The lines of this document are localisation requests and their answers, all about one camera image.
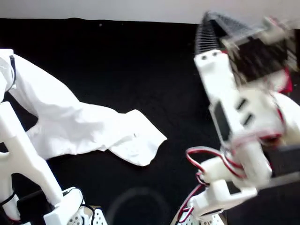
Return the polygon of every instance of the white cloth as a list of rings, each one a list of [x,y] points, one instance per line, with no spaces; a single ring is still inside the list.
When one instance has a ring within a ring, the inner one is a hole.
[[[109,149],[120,158],[148,165],[166,137],[138,110],[126,114],[80,102],[62,82],[18,55],[16,88],[10,94],[38,117],[28,132],[38,154],[49,159]]]

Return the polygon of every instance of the black background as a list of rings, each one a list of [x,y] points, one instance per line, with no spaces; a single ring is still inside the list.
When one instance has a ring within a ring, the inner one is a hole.
[[[80,19],[0,24],[0,47],[57,77],[83,102],[120,113],[140,110],[168,138],[146,167],[108,151],[53,158],[48,163],[62,189],[81,188],[87,204],[103,207],[110,225],[169,224],[196,185],[185,149],[219,146],[193,61],[196,25]],[[6,100],[26,129],[35,124],[10,96]],[[13,178],[19,196],[36,189]],[[228,219],[234,225],[299,224],[299,211],[299,184],[291,184],[262,191],[230,210]]]

